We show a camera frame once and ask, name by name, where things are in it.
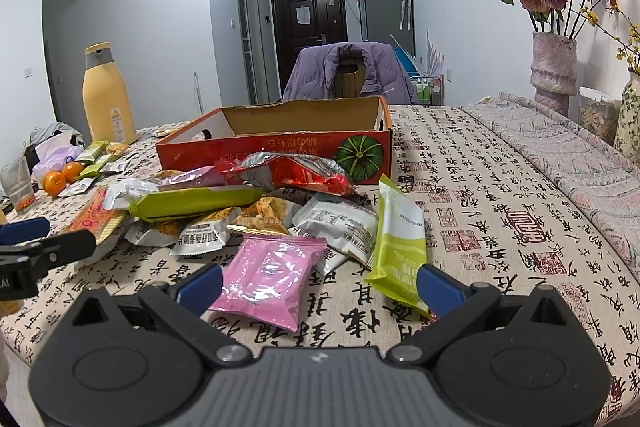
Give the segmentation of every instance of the glass cup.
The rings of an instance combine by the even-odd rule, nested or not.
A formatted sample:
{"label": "glass cup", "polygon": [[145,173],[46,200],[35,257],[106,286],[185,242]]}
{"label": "glass cup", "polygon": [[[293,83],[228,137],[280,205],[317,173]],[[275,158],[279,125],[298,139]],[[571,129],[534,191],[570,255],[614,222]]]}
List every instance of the glass cup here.
{"label": "glass cup", "polygon": [[0,169],[0,184],[18,214],[27,210],[36,200],[24,156]]}

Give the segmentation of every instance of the yellow bottle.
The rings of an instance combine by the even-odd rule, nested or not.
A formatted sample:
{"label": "yellow bottle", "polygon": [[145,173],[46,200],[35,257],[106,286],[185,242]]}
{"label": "yellow bottle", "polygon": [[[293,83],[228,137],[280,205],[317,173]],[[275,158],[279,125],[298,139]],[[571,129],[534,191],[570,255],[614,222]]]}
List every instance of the yellow bottle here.
{"label": "yellow bottle", "polygon": [[93,141],[131,144],[138,139],[127,85],[113,61],[111,44],[102,42],[85,49],[86,71],[82,85],[84,112]]}

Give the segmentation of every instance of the blue gripper pad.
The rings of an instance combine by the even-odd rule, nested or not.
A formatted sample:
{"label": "blue gripper pad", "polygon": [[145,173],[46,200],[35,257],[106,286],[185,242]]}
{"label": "blue gripper pad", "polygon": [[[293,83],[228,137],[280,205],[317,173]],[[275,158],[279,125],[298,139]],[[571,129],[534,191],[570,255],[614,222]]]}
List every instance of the blue gripper pad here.
{"label": "blue gripper pad", "polygon": [[416,280],[420,299],[439,318],[460,306],[468,296],[469,288],[446,275],[431,264],[423,264]]}
{"label": "blue gripper pad", "polygon": [[35,217],[2,225],[0,227],[0,246],[8,247],[46,237],[50,228],[49,221],[45,217]]}
{"label": "blue gripper pad", "polygon": [[220,297],[222,281],[219,265],[200,268],[180,286],[175,301],[200,317]]}

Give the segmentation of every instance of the dark wooden door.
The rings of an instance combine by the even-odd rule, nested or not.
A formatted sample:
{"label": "dark wooden door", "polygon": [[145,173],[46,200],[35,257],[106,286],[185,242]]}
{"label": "dark wooden door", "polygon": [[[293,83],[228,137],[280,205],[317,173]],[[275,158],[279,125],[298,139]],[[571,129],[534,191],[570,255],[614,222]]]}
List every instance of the dark wooden door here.
{"label": "dark wooden door", "polygon": [[344,0],[272,0],[280,87],[284,92],[300,50],[346,42]]}

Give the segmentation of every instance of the purple jacket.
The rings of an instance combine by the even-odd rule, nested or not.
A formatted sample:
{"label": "purple jacket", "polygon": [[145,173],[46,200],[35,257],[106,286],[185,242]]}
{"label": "purple jacket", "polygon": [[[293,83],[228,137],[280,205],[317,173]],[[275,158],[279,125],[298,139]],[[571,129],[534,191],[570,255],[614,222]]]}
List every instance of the purple jacket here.
{"label": "purple jacket", "polygon": [[415,103],[409,75],[394,49],[380,42],[339,42],[303,49],[282,99],[284,102],[328,99],[340,57],[359,55],[367,70],[360,96],[384,96],[390,105]]}

